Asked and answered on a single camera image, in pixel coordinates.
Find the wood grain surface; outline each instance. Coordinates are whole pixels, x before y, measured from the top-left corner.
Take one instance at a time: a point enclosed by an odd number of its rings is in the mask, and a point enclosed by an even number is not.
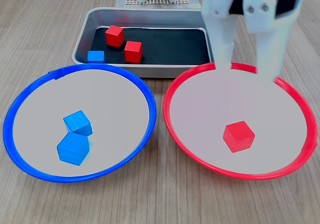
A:
[[[0,124],[14,99],[49,71],[72,65],[86,13],[115,0],[0,0]],[[320,0],[305,0],[292,28],[282,77],[320,123]],[[234,61],[255,63],[255,37],[243,21]],[[96,180],[57,184],[20,170],[0,143],[1,224],[319,224],[320,150],[298,171],[272,181],[212,172],[171,138],[162,115],[171,80],[145,79],[158,119],[146,147]]]

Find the cube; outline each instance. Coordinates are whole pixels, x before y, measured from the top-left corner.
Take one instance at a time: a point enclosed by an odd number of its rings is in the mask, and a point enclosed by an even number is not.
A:
[[[251,147],[255,134],[245,123],[245,121],[229,124],[225,127],[223,139],[235,153]]]
[[[89,136],[93,133],[91,123],[82,110],[63,118],[68,132]]]
[[[103,51],[88,51],[87,61],[88,63],[104,63],[105,52]]]
[[[89,139],[69,132],[56,149],[61,161],[79,166],[90,151]]]
[[[115,25],[111,25],[105,33],[107,45],[120,48],[125,40],[124,29]]]
[[[128,63],[140,63],[142,58],[142,43],[128,41],[125,45],[124,55],[125,61]]]

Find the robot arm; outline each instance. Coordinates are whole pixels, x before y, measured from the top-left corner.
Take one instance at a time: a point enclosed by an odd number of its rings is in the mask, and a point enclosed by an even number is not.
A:
[[[202,0],[217,69],[231,67],[238,15],[246,29],[256,34],[257,74],[274,80],[281,71],[289,30],[296,21],[303,0]]]

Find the red bowl rim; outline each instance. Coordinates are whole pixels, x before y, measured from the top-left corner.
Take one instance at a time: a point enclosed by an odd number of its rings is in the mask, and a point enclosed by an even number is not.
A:
[[[317,147],[317,138],[318,138],[318,128],[317,128],[317,122],[315,119],[315,116],[309,107],[308,103],[305,101],[305,99],[296,91],[291,85],[289,85],[287,82],[285,82],[283,79],[277,77],[275,80],[275,83],[281,87],[284,91],[286,91],[299,105],[301,108],[303,115],[306,120],[306,126],[307,126],[307,134],[306,134],[306,140],[304,143],[304,146],[301,150],[301,153],[298,155],[298,157],[289,165],[286,167],[279,169],[274,172],[270,173],[264,173],[264,174],[242,174],[242,173],[236,173],[231,172],[228,170],[224,170],[221,168],[218,168],[212,164],[209,164],[205,162],[204,160],[197,157],[195,154],[193,154],[186,146],[182,143],[182,141],[179,139],[177,134],[175,133],[175,130],[173,128],[173,125],[171,123],[170,118],[170,104],[172,97],[175,93],[175,91],[179,88],[179,86],[185,82],[190,77],[197,75],[202,72],[215,70],[216,66],[214,63],[206,63],[199,65],[195,68],[189,69],[183,74],[181,74],[179,77],[177,77],[171,86],[169,87],[163,102],[163,116],[165,124],[169,130],[169,133],[171,134],[172,138],[175,140],[175,142],[178,144],[178,146],[191,158],[193,158],[195,161],[200,163],[201,165],[216,171],[218,173],[227,175],[229,177],[239,178],[239,179],[246,179],[246,180],[270,180],[274,178],[283,177],[285,175],[288,175],[297,169],[299,169],[301,166],[303,166],[307,160],[311,157],[314,150]],[[251,73],[257,73],[257,69],[255,66],[251,66],[244,63],[232,63],[231,69],[237,69],[242,70],[246,72]]]

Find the screw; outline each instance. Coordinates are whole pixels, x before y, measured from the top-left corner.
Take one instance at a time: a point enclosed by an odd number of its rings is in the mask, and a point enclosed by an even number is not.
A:
[[[249,6],[248,12],[249,12],[249,13],[253,13],[254,11],[255,11],[254,8],[253,8],[252,6]]]
[[[264,11],[268,11],[269,7],[268,7],[268,5],[263,4],[263,5],[262,5],[262,9],[263,9]]]

